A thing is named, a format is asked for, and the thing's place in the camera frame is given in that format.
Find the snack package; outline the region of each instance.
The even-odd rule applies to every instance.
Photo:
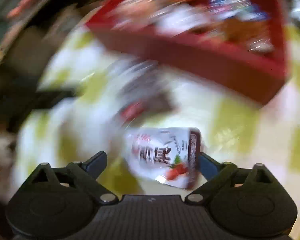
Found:
[[[208,12],[204,12],[200,7],[182,3],[161,17],[156,28],[160,34],[178,35],[186,31],[204,31],[211,24],[212,19]]]
[[[132,174],[190,189],[197,180],[197,128],[138,128],[125,134],[125,158]]]
[[[210,0],[210,11],[220,21],[217,32],[226,41],[248,51],[269,53],[273,50],[268,30],[269,17],[249,0]]]
[[[130,27],[143,28],[153,24],[157,19],[168,13],[174,0],[124,0],[121,2],[115,14],[118,18],[116,28]]]

